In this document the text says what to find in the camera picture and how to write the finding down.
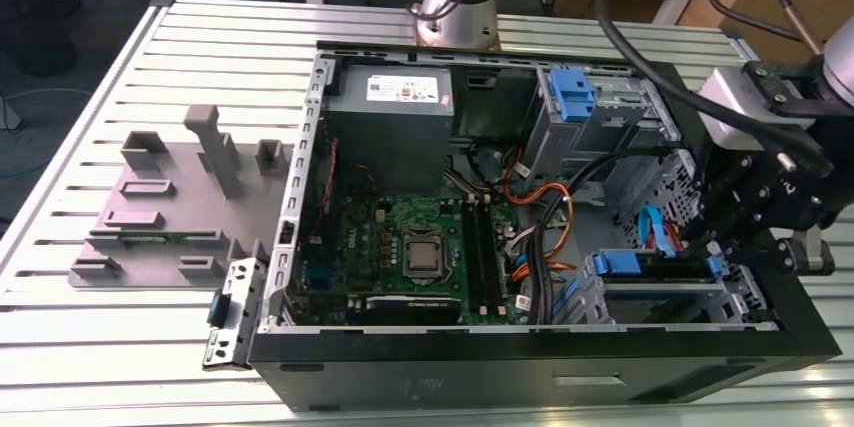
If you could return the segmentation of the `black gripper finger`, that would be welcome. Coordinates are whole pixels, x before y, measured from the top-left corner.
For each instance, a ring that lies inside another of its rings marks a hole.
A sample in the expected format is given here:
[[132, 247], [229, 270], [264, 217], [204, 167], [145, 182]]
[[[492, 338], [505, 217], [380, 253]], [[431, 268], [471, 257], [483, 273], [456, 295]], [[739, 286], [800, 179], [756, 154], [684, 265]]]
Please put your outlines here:
[[742, 157], [724, 149], [705, 149], [696, 158], [693, 187], [699, 193], [695, 212], [681, 228], [687, 247], [676, 259], [696, 262], [708, 255], [707, 244], [728, 246], [735, 239], [735, 207], [732, 191], [742, 177]]
[[796, 276], [830, 276], [834, 273], [834, 257], [824, 240], [787, 237], [776, 241], [784, 271]]

